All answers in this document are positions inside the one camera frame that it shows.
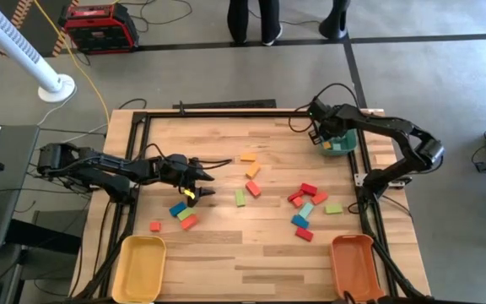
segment person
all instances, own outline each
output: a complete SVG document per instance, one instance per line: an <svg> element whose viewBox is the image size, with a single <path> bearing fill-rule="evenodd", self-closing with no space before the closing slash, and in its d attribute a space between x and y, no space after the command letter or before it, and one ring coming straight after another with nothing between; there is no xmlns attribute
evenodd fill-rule
<svg viewBox="0 0 486 304"><path fill-rule="evenodd" d="M278 0L258 0L262 22L262 43L272 46L283 34L283 27L279 22ZM249 24L248 0L230 0L228 8L228 28L236 44L246 42L246 28Z"/></svg>

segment colorful block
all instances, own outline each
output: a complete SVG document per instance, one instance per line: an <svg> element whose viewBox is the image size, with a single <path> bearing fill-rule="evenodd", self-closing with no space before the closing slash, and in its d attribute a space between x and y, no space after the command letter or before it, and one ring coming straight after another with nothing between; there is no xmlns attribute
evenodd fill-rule
<svg viewBox="0 0 486 304"><path fill-rule="evenodd" d="M303 191L299 190L298 192L288 196L288 201L291 202L294 200L294 198L298 198L298 197L301 197L303 196L303 194L305 194Z"/></svg>
<svg viewBox="0 0 486 304"><path fill-rule="evenodd" d="M245 187L255 198L259 197L260 193L262 193L262 190L253 181L249 181Z"/></svg>
<svg viewBox="0 0 486 304"><path fill-rule="evenodd" d="M301 205L303 204L303 198L298 197L292 199L292 204L294 205L295 208L301 207Z"/></svg>
<svg viewBox="0 0 486 304"><path fill-rule="evenodd" d="M307 216L309 216L309 214L311 213L312 209L314 209L314 205L313 204L311 204L311 203L305 203L305 205L303 205L303 208L301 208L299 215L302 218L306 219Z"/></svg>
<svg viewBox="0 0 486 304"><path fill-rule="evenodd" d="M328 204L326 206L327 214L340 214L343 212L343 206L340 204Z"/></svg>
<svg viewBox="0 0 486 304"><path fill-rule="evenodd" d="M176 206L170 208L170 214L177 216L181 211L186 209L186 205L183 202L179 202Z"/></svg>
<svg viewBox="0 0 486 304"><path fill-rule="evenodd" d="M303 229L301 227L297 227L297 231L295 232L296 236L299 236L300 238L307 240L307 241L312 241L312 237L314 234L307 229Z"/></svg>
<svg viewBox="0 0 486 304"><path fill-rule="evenodd" d="M159 232L160 231L160 222L151 222L151 223L149 223L149 231L151 231L151 232Z"/></svg>
<svg viewBox="0 0 486 304"><path fill-rule="evenodd" d="M198 217L195 214L191 214L189 217L181 221L181 228L183 230L189 230L198 222Z"/></svg>
<svg viewBox="0 0 486 304"><path fill-rule="evenodd" d="M246 176L249 179L253 179L254 176L257 175L257 173L260 171L260 164L258 164L257 161L253 162L249 170L246 172Z"/></svg>
<svg viewBox="0 0 486 304"><path fill-rule="evenodd" d="M309 184L302 183L301 184L301 191L303 191L305 194L315 196L316 191L318 191L318 188L316 188L312 185L309 185Z"/></svg>
<svg viewBox="0 0 486 304"><path fill-rule="evenodd" d="M235 190L235 204L237 207L245 206L245 194L241 189Z"/></svg>
<svg viewBox="0 0 486 304"><path fill-rule="evenodd" d="M301 215L294 215L292 218L292 224L307 229L309 227L309 222L301 217Z"/></svg>
<svg viewBox="0 0 486 304"><path fill-rule="evenodd" d="M312 199L313 204L319 204L327 199L327 193L317 193Z"/></svg>
<svg viewBox="0 0 486 304"><path fill-rule="evenodd" d="M195 214L196 211L193 209L193 208L186 208L185 210L181 211L178 215L177 215L177 218L179 220L184 220L186 219L187 217Z"/></svg>
<svg viewBox="0 0 486 304"><path fill-rule="evenodd" d="M256 159L257 159L257 155L253 153L246 153L240 156L241 161L255 161Z"/></svg>

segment concrete floor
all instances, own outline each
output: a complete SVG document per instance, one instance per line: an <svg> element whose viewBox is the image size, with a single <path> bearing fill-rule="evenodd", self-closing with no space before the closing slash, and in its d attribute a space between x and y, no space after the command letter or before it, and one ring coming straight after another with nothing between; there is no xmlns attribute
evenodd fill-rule
<svg viewBox="0 0 486 304"><path fill-rule="evenodd" d="M82 3L95 1L105 3ZM142 44L230 41L226 1L189 2L192 15L173 24L152 26L141 36ZM281 4L282 19L293 22L323 19L331 7L327 0ZM257 3L251 1L251 6L259 12ZM181 3L161 0L145 12L148 18L161 21L186 10ZM257 41L259 21L252 17L250 21L249 40ZM348 29L352 37L486 34L486 1L472 0L470 5L463 0L356 1L348 12ZM283 39L313 38L320 38L316 24L284 27ZM478 174L470 162L472 152L483 144L486 130L486 41L354 45L354 54L369 107L384 108L389 115L417 123L442 139L446 147L443 167L432 175L416 176L407 189L433 295L486 302L486 174ZM59 73L71 74L79 90L43 127L90 130L105 123L95 93L70 58L60 56L48 62ZM85 70L111 109L137 97L147 99L150 108L170 107L179 100L270 98L279 107L296 107L328 83L351 83L340 45L139 52L91 57L91 63ZM343 91L335 90L326 92L323 100L350 102ZM38 100L35 81L0 58L0 123L37 123L50 108ZM39 144L72 136L43 132ZM76 144L101 149L103 140L91 136ZM31 179L26 186L55 187ZM84 205L78 197L23 193L19 209L33 199L40 210ZM19 217L27 220L31 214ZM40 284L64 292L68 282L58 283ZM28 285L22 302L46 299Z"/></svg>

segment red block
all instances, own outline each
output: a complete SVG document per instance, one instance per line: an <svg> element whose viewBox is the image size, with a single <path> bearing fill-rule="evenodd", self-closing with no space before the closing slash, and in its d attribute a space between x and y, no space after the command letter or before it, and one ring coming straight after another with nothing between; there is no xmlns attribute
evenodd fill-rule
<svg viewBox="0 0 486 304"><path fill-rule="evenodd" d="M309 184L302 183L301 184L301 191L303 191L305 194L315 196L316 191L318 191L318 188L314 187L312 185L309 185Z"/></svg>
<svg viewBox="0 0 486 304"><path fill-rule="evenodd" d="M245 187L252 194L252 196L255 197L255 198L260 196L260 193L262 192L262 190L260 190L260 188L253 181L249 181L245 185Z"/></svg>
<svg viewBox="0 0 486 304"><path fill-rule="evenodd" d="M183 228L183 230L189 230L189 228L193 227L197 222L198 217L193 214L181 221L181 227Z"/></svg>
<svg viewBox="0 0 486 304"><path fill-rule="evenodd" d="M149 223L149 230L151 232L159 232L160 231L160 222Z"/></svg>
<svg viewBox="0 0 486 304"><path fill-rule="evenodd" d="M312 203L317 205L327 199L327 193L317 193L314 198L311 199Z"/></svg>
<svg viewBox="0 0 486 304"><path fill-rule="evenodd" d="M294 194L288 196L288 201L291 202L291 201L294 200L294 198L298 198L298 197L302 196L303 194L304 194L303 191L299 190L297 193L294 193Z"/></svg>
<svg viewBox="0 0 486 304"><path fill-rule="evenodd" d="M312 232L308 231L307 229L303 229L301 227L297 228L295 235L299 236L300 238L305 239L309 242L312 241L312 237L314 236L314 234L312 234Z"/></svg>
<svg viewBox="0 0 486 304"><path fill-rule="evenodd" d="M294 205L295 208L301 207L301 205L303 204L303 198L297 197L292 199L292 204Z"/></svg>

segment wooden table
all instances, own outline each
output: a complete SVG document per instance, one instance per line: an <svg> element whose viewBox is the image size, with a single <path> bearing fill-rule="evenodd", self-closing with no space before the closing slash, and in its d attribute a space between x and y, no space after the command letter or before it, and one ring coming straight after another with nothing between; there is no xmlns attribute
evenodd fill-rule
<svg viewBox="0 0 486 304"><path fill-rule="evenodd" d="M131 118L130 110L113 112L105 153L124 157ZM308 120L303 118L293 120L295 128L307 124ZM387 167L396 161L390 139L372 133L365 136L373 168ZM200 183L214 187L217 194L198 203L199 223L190 231L183 231L179 220L168 211L184 199L173 187L160 183L142 187L134 234L160 236L168 247L158 300L327 301L338 297L332 283L328 244L335 236L361 232L359 216L347 211L355 202L347 157L319 155L306 133L289 130L286 118L154 119L148 142L155 142L165 155L181 153L204 160L234 160L230 165L209 171L215 177L214 182ZM360 171L363 171L357 151ZM251 152L257 154L262 164L255 179L262 188L262 196L254 199L247 194L246 206L237 208L234 191L245 189L245 172L250 165L241 162L239 155ZM155 149L149 149L146 154L147 157L155 155ZM302 182L330 194L308 218L309 229L315 234L312 242L294 235L296 228L290 220L297 211L286 200ZM408 206L403 190L389 190L386 195ZM84 265L77 292L93 274L100 222L107 201L104 192L93 195L84 232ZM340 203L343 214L325 214L323 209L328 203ZM412 221L386 200L381 205L393 260L416 288L428 294ZM112 206L104 226L100 261L104 260L113 210ZM153 220L162 222L160 233L149 232L149 222ZM382 289L386 290L382 265L378 263L377 268Z"/></svg>

